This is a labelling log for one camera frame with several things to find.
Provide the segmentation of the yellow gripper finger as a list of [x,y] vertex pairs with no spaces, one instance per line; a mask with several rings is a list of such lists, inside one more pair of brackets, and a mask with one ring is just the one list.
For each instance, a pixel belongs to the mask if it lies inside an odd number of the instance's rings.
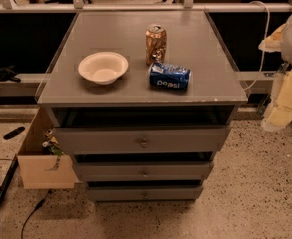
[[292,122],[292,69],[275,75],[270,99],[261,127],[265,131],[276,132]]
[[271,35],[261,41],[258,49],[264,52],[273,53],[281,51],[281,40],[285,24],[279,26]]

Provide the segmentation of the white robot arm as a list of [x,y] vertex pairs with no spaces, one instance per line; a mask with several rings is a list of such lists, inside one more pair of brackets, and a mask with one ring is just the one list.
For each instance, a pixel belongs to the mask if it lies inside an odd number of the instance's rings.
[[[269,53],[280,52],[283,61],[292,65],[292,15],[263,39],[258,48]],[[261,127],[265,131],[275,132],[292,122],[292,69],[274,77],[270,99]]]

